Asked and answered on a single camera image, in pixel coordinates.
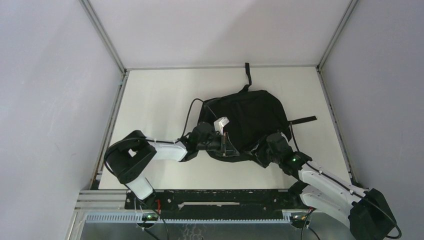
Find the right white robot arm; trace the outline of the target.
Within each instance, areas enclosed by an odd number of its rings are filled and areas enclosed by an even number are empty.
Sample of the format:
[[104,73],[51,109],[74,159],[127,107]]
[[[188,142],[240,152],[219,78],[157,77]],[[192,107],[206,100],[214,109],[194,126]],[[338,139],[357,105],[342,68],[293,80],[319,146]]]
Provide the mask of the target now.
[[281,133],[261,140],[252,154],[267,167],[275,163],[297,179],[291,186],[289,203],[321,211],[345,225],[356,240],[399,239],[402,231],[384,195],[377,189],[355,186],[294,151]]

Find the black student backpack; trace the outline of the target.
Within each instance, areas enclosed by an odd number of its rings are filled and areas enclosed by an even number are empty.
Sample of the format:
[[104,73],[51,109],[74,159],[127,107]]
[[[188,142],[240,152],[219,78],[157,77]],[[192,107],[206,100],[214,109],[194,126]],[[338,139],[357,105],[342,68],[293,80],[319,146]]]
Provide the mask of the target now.
[[227,163],[253,161],[266,168],[271,162],[266,156],[266,138],[282,133],[290,141],[290,126],[316,121],[317,117],[288,120],[282,103],[274,95],[266,90],[249,90],[252,85],[250,64],[247,62],[244,67],[248,84],[237,93],[206,100],[198,121],[213,124],[221,117],[229,120],[223,130],[236,153],[207,150],[211,158]]

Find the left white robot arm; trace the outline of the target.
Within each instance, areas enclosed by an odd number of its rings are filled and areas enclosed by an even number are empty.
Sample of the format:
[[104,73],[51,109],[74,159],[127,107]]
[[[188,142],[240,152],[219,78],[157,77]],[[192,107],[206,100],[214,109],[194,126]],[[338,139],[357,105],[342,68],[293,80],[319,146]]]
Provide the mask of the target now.
[[173,141],[151,139],[140,130],[134,130],[107,148],[104,166],[120,184],[131,190],[138,204],[149,209],[155,205],[157,196],[143,176],[147,165],[151,161],[163,160],[186,162],[195,158],[199,151],[211,152],[219,158],[238,157],[240,152],[224,131],[229,122],[227,117],[221,117],[213,124],[200,122],[191,132]]

